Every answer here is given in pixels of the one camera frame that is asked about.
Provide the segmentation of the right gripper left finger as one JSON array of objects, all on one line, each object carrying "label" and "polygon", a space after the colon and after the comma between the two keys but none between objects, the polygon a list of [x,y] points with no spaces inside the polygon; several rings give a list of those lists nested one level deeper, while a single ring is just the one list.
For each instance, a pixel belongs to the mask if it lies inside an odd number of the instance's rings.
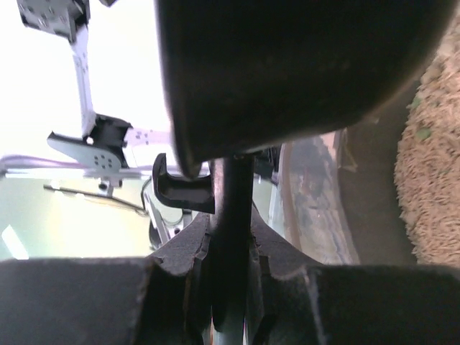
[{"label": "right gripper left finger", "polygon": [[1,263],[3,344],[207,344],[207,215],[147,257]]}]

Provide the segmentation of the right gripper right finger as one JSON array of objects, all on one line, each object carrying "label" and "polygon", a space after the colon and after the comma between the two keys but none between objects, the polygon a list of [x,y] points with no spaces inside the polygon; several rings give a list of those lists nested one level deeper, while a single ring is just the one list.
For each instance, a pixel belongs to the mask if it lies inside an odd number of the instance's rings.
[{"label": "right gripper right finger", "polygon": [[457,344],[459,271],[439,265],[325,265],[254,212],[251,344]]}]

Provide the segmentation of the brown translucent litter box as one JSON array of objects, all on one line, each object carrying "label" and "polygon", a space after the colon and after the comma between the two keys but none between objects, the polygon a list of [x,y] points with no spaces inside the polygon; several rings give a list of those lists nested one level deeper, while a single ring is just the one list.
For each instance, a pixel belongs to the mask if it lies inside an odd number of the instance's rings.
[{"label": "brown translucent litter box", "polygon": [[381,114],[284,144],[262,218],[324,264],[459,266],[459,20]]}]

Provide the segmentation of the black slotted litter scoop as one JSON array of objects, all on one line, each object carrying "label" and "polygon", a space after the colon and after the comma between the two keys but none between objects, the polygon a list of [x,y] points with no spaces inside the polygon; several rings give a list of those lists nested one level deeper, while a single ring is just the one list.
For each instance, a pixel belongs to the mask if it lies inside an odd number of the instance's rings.
[{"label": "black slotted litter scoop", "polygon": [[157,1],[167,111],[185,186],[203,162],[213,322],[249,337],[253,153],[354,124],[401,92],[455,1]]}]

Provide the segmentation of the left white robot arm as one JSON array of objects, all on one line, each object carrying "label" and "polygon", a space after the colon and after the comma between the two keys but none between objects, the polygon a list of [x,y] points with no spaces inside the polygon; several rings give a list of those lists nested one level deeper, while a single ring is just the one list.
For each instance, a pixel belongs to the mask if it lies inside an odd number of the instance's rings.
[{"label": "left white robot arm", "polygon": [[88,72],[88,1],[18,1],[25,27],[65,38],[73,52],[80,101],[79,133],[51,132],[51,148],[73,158],[84,167],[106,175],[129,166],[123,153],[124,140],[132,125],[122,119],[97,114],[93,109]]}]

